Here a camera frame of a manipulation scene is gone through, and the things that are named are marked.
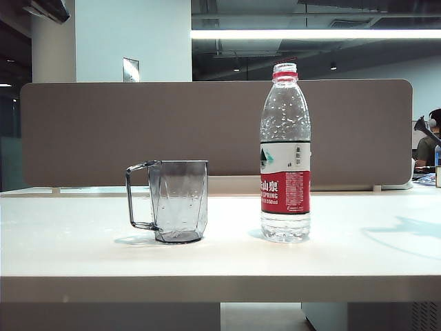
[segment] ceiling light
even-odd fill
[[[192,30],[192,39],[441,39],[441,30]]]

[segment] water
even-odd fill
[[[266,239],[278,243],[296,243],[309,236],[310,214],[270,214],[261,212],[260,224]]]

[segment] ceiling pipe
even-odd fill
[[[192,14],[192,19],[313,19],[319,17],[360,17],[360,18],[440,18],[441,12],[436,13],[394,13],[394,12],[293,12],[290,14],[236,14],[236,13],[212,13],[212,14]]]

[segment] red label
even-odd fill
[[[262,211],[278,214],[309,212],[309,171],[260,174]]]

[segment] desk leg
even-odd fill
[[[221,330],[219,303],[2,303],[0,330]]]

